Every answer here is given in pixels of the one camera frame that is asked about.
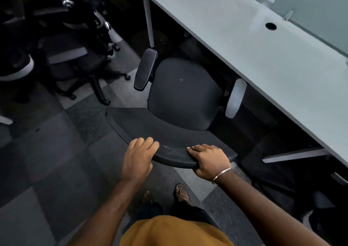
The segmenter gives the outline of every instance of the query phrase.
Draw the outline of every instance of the person's left arm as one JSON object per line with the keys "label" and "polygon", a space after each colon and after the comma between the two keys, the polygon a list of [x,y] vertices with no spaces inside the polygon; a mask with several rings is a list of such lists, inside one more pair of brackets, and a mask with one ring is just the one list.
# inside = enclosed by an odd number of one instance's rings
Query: person's left arm
{"label": "person's left arm", "polygon": [[68,245],[112,245],[127,207],[152,169],[151,159],[158,148],[159,143],[154,142],[151,137],[130,142],[120,182],[108,200],[86,221]]}

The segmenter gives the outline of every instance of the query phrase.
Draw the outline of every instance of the metal bangle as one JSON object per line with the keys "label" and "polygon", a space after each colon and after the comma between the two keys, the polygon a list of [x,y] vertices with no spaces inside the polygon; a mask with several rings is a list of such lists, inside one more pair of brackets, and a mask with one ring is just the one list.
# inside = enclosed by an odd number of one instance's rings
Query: metal bangle
{"label": "metal bangle", "polygon": [[228,170],[232,170],[232,168],[227,168],[227,169],[223,170],[221,173],[219,173],[219,174],[213,179],[213,181],[212,181],[213,185],[216,185],[215,180],[216,180],[220,175],[222,175],[224,172],[227,172]]}

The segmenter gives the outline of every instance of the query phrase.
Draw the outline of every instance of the frosted glass partition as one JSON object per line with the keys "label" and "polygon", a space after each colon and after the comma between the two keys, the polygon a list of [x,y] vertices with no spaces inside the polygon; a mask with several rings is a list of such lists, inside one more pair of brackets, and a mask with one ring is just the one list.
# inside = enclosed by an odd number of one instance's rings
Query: frosted glass partition
{"label": "frosted glass partition", "polygon": [[348,0],[276,0],[270,8],[348,56]]}

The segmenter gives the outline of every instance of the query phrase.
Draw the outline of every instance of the hand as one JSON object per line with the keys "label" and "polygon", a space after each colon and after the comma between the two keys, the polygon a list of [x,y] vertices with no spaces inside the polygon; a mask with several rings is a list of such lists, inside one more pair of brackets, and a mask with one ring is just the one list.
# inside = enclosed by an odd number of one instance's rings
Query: hand
{"label": "hand", "polygon": [[199,169],[194,172],[200,178],[212,181],[223,170],[231,168],[227,156],[214,145],[196,145],[187,147],[187,151],[198,160]]}
{"label": "hand", "polygon": [[141,186],[152,170],[151,159],[159,148],[159,143],[151,137],[134,139],[125,154],[121,180]]}

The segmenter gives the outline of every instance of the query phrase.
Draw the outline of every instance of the person's left hand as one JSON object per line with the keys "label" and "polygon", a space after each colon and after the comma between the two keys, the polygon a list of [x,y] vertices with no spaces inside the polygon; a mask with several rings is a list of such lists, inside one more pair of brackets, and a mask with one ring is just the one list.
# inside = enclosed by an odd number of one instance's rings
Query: person's left hand
{"label": "person's left hand", "polygon": [[151,159],[159,148],[159,142],[151,137],[134,139],[125,154],[121,180],[141,186],[152,170]]}

